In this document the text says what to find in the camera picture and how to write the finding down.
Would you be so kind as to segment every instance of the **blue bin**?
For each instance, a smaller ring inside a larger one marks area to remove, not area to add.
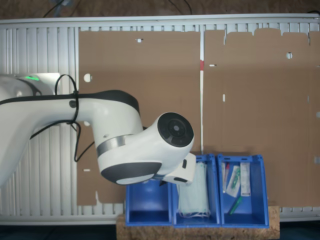
[[[127,226],[172,225],[172,186],[149,180],[126,186],[125,223]]]
[[[181,217],[178,210],[178,190],[175,184],[172,184],[172,213],[173,225],[175,228],[215,228],[221,227],[220,224],[220,209],[219,209],[219,191],[218,177],[215,156],[213,154],[196,156],[197,162],[207,164],[207,190],[208,202],[210,208],[210,217]]]
[[[219,172],[219,195],[221,209],[221,224],[224,228],[269,228],[269,212],[267,199],[266,175],[263,157],[255,156],[217,156]],[[221,163],[229,163],[227,186],[230,181],[234,166],[240,163],[250,163],[250,196],[243,196],[242,201],[235,212],[229,212],[236,200],[241,195],[239,190],[237,197],[223,193],[223,179]]]

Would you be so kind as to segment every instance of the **brown cardboard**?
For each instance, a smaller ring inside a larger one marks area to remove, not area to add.
[[[89,83],[84,82],[87,73],[92,76]],[[146,127],[165,112],[186,117],[195,134],[192,151],[200,152],[199,32],[80,32],[80,93],[113,89],[137,98]],[[84,126],[78,152],[92,141],[91,128]],[[102,203],[124,201],[124,187],[100,175],[94,148],[78,162],[77,176],[78,205],[95,205],[96,191]]]
[[[311,45],[304,33],[271,28],[224,38],[205,32],[204,151],[261,154],[269,205],[319,206],[320,33]]]

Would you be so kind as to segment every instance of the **round black cap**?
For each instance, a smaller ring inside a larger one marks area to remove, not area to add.
[[[168,144],[178,148],[188,146],[194,138],[188,120],[174,112],[167,112],[159,118],[158,131]]]

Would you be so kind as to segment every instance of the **white face mask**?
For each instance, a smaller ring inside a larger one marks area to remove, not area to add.
[[[209,217],[207,191],[207,165],[198,162],[193,182],[188,186],[176,185],[178,191],[178,211],[181,217]]]

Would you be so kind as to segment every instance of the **white radiator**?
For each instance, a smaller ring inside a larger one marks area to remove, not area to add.
[[[79,31],[197,31],[204,60],[205,30],[320,30],[317,14],[239,14],[0,20],[0,74],[61,73],[79,82]],[[203,76],[201,76],[201,93]],[[61,81],[61,91],[73,87]],[[66,124],[32,139],[16,172],[0,190],[0,225],[114,224],[123,204],[77,206],[76,135]],[[283,207],[281,221],[320,220],[320,207]]]

